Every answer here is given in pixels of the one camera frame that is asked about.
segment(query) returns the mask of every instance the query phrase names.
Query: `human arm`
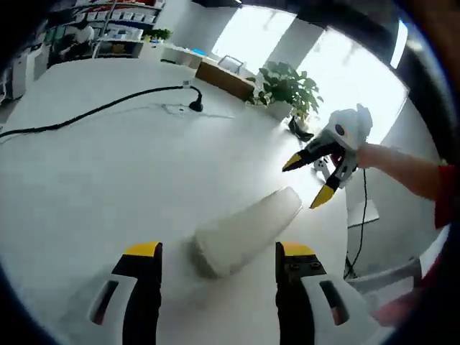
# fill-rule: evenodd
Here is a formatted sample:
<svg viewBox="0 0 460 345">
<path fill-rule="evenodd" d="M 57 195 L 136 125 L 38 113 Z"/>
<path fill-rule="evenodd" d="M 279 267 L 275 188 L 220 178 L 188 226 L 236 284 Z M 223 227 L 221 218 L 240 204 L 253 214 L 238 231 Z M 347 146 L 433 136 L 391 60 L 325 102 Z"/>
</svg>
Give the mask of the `human arm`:
<svg viewBox="0 0 460 345">
<path fill-rule="evenodd" d="M 358 166 L 381 170 L 417 196 L 435 201 L 441 192 L 439 166 L 389 147 L 364 144 L 358 149 Z"/>
</svg>

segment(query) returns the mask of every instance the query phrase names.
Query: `chair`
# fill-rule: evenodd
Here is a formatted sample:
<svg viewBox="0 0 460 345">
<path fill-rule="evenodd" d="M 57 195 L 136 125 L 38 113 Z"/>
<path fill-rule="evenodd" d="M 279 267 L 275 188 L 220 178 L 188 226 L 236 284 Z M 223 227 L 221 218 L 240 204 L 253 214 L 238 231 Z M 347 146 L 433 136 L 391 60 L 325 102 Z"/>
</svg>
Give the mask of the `chair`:
<svg viewBox="0 0 460 345">
<path fill-rule="evenodd" d="M 243 63 L 230 55 L 225 55 L 223 58 L 221 58 L 217 65 L 225 68 L 226 70 L 229 70 L 230 72 L 239 74 L 239 70 L 243 66 Z"/>
</svg>

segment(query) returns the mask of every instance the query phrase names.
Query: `white flower pot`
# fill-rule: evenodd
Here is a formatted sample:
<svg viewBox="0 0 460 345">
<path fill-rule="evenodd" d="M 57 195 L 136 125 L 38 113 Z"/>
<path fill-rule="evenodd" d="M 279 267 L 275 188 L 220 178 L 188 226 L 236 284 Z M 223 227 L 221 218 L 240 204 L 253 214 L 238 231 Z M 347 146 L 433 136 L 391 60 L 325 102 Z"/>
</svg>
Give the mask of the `white flower pot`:
<svg viewBox="0 0 460 345">
<path fill-rule="evenodd" d="M 308 132 L 308 119 L 303 121 L 300 117 L 297 117 L 294 121 L 300 129 L 302 129 L 304 132 Z"/>
<path fill-rule="evenodd" d="M 290 115 L 293 106 L 285 102 L 274 102 L 267 107 L 267 112 L 276 120 L 282 121 Z"/>
</svg>

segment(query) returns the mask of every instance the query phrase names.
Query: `white cone-shaped object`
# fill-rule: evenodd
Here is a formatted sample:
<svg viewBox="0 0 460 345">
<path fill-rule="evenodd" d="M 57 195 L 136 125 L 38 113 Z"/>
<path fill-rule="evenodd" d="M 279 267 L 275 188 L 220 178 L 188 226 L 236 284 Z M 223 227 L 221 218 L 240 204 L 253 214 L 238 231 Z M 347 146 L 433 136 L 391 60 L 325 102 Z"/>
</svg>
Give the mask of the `white cone-shaped object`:
<svg viewBox="0 0 460 345">
<path fill-rule="evenodd" d="M 281 234 L 301 208 L 301 199 L 288 187 L 201 226 L 193 238 L 198 270 L 214 278 L 238 272 Z"/>
</svg>

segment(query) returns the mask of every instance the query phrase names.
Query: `white wall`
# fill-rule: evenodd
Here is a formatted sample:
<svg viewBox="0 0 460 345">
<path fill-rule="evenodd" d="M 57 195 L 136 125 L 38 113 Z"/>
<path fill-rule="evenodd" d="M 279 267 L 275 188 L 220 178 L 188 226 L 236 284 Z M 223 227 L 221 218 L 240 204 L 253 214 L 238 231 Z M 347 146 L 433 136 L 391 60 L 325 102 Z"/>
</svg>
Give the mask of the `white wall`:
<svg viewBox="0 0 460 345">
<path fill-rule="evenodd" d="M 401 152 L 439 162 L 431 135 L 410 100 L 382 142 Z M 368 169 L 367 198 L 375 202 L 380 219 L 364 225 L 363 247 L 355 270 L 360 275 L 403 265 L 418 257 L 436 238 L 434 202 L 413 195 L 376 169 Z M 346 187 L 348 209 L 364 201 L 362 171 L 354 173 Z M 360 226 L 349 229 L 349 258 L 359 247 Z"/>
<path fill-rule="evenodd" d="M 176 26 L 173 43 L 202 50 L 213 57 L 211 51 L 235 12 L 233 7 L 205 8 L 189 3 L 187 12 Z"/>
<path fill-rule="evenodd" d="M 189 0 L 169 0 L 163 12 L 157 26 L 167 27 L 174 32 L 170 40 L 172 43 L 202 50 L 218 59 L 212 54 L 212 49 L 236 8 L 205 8 Z M 316 25 L 294 19 L 268 60 L 283 61 L 298 67 L 322 32 L 323 29 Z"/>
<path fill-rule="evenodd" d="M 155 27 L 173 31 L 171 39 L 176 35 L 176 29 L 188 15 L 192 2 L 190 0 L 167 0 L 161 11 Z"/>
<path fill-rule="evenodd" d="M 321 27 L 294 19 L 268 60 L 289 63 L 297 68 L 323 31 Z"/>
</svg>

